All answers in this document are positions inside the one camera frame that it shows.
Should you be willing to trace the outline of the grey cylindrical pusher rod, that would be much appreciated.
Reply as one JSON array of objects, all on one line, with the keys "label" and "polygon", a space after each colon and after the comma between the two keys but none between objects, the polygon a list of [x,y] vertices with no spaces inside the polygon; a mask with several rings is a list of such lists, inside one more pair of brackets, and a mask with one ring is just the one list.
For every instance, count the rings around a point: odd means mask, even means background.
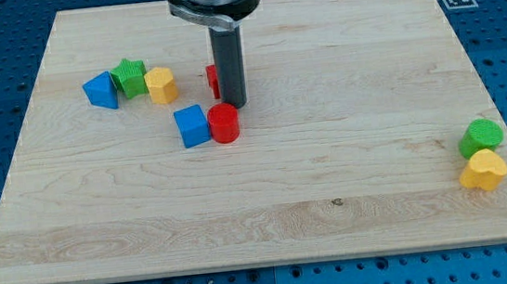
[{"label": "grey cylindrical pusher rod", "polygon": [[209,29],[214,54],[215,71],[220,98],[234,108],[242,108],[247,101],[241,50],[241,32]]}]

